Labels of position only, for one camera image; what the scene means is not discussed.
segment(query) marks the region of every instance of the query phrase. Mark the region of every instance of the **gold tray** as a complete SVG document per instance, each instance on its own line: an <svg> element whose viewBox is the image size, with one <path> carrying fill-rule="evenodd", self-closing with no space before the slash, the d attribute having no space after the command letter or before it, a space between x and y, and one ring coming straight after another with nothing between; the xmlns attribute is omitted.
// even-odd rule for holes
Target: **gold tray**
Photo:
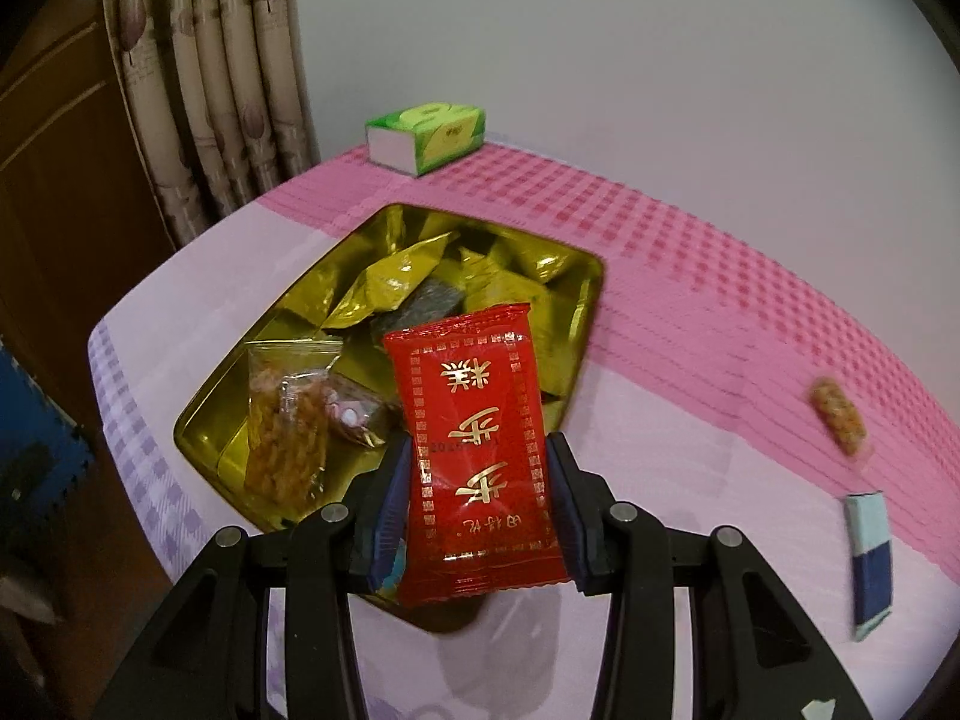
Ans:
<svg viewBox="0 0 960 720"><path fill-rule="evenodd" d="M547 432L560 427L587 347L589 328L603 283L602 261L589 252L500 224L418 206L387 206L347 235L280 295L280 299L217 365L176 420L176 447L234 509L262 531L291 527L295 523L286 519L270 501L244 489L248 405L248 363L244 344L247 341L321 335L320 324L326 313L343 297L363 269L399 248L449 230L456 230L459 234L458 245L479 254L486 254L499 239L506 239L513 251L539 252L548 248L562 252L563 257L568 258L563 272L546 283L556 351L552 359L560 367L565 392L560 396L544 396L544 427ZM508 263L508 269L514 269L512 265L515 263ZM344 338L343 354L333 370L387 399L397 398L390 359L374 345L366 322L329 333ZM331 436L325 489L319 505L341 500L353 477L375 469L382 455L382 447L368 449ZM390 610L394 612L400 609L393 606ZM459 607L471 608L472 605L457 605ZM410 611L414 610L403 610L401 616L408 618ZM433 616L438 613L439 610L435 610ZM447 616L447 613L440 613L440 617ZM454 630L450 628L451 621L436 625L413 621L428 630Z"/></svg>

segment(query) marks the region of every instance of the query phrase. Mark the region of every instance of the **curtain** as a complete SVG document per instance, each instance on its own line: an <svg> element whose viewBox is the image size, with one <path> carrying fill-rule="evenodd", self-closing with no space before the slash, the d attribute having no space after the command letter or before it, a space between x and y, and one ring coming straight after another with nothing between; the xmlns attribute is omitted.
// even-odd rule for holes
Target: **curtain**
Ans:
<svg viewBox="0 0 960 720"><path fill-rule="evenodd" d="M178 245L311 166L288 0L103 0L157 205Z"/></svg>

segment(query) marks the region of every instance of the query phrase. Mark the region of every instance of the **orange snack bar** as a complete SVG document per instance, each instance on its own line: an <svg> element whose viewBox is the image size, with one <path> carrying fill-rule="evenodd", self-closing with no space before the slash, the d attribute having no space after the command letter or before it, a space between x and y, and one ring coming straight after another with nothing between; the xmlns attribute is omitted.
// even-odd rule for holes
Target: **orange snack bar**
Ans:
<svg viewBox="0 0 960 720"><path fill-rule="evenodd" d="M568 579L529 310L494 306L384 337L414 437L402 604Z"/></svg>
<svg viewBox="0 0 960 720"><path fill-rule="evenodd" d="M840 385L827 377L817 379L810 388L809 400L840 450L848 457L856 455L867 440L867 428Z"/></svg>

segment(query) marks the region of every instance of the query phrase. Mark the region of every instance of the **candy wrapper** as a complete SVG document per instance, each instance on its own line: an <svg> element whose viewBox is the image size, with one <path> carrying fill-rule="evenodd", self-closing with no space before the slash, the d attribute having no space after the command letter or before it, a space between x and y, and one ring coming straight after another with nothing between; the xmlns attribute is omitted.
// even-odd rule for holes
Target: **candy wrapper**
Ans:
<svg viewBox="0 0 960 720"><path fill-rule="evenodd" d="M471 313L500 303L529 303L539 388L551 395L565 394L568 387L564 368L555 360L554 306L549 290L526 276L507 271L496 256L483 256L466 248L461 248L460 255L467 292L464 311Z"/></svg>
<svg viewBox="0 0 960 720"><path fill-rule="evenodd" d="M539 284L565 274L576 256L570 247L517 230L505 231L490 253L496 260Z"/></svg>
<svg viewBox="0 0 960 720"><path fill-rule="evenodd" d="M372 314L395 311L440 264L446 245L455 237L456 233L443 233L367 266L330 312L323 327L339 330L363 322Z"/></svg>
<svg viewBox="0 0 960 720"><path fill-rule="evenodd" d="M390 333L414 437L405 605L565 581L529 306Z"/></svg>
<svg viewBox="0 0 960 720"><path fill-rule="evenodd" d="M342 347L339 338L247 344L250 456L244 487L294 517L314 509L323 491L329 437L325 383Z"/></svg>
<svg viewBox="0 0 960 720"><path fill-rule="evenodd" d="M370 323L373 342L380 346L387 333L459 314L463 301L463 290L458 290L433 276L427 276L421 281L421 285L410 293L409 298L400 303L399 308L373 318Z"/></svg>
<svg viewBox="0 0 960 720"><path fill-rule="evenodd" d="M847 457L865 460L870 455L867 428L853 402L836 381L829 377L817 379L810 388L810 405L827 426L834 442Z"/></svg>
<svg viewBox="0 0 960 720"><path fill-rule="evenodd" d="M320 382L330 427L350 442L375 449L387 442L394 409L374 391L346 376L330 373Z"/></svg>

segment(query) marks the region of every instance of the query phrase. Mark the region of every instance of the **green tissue box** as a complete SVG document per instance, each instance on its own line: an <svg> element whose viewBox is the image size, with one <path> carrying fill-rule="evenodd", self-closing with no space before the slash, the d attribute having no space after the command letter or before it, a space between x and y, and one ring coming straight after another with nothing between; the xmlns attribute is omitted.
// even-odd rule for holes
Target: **green tissue box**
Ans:
<svg viewBox="0 0 960 720"><path fill-rule="evenodd" d="M423 175L483 146L487 115L474 105L427 103L367 122L370 160Z"/></svg>

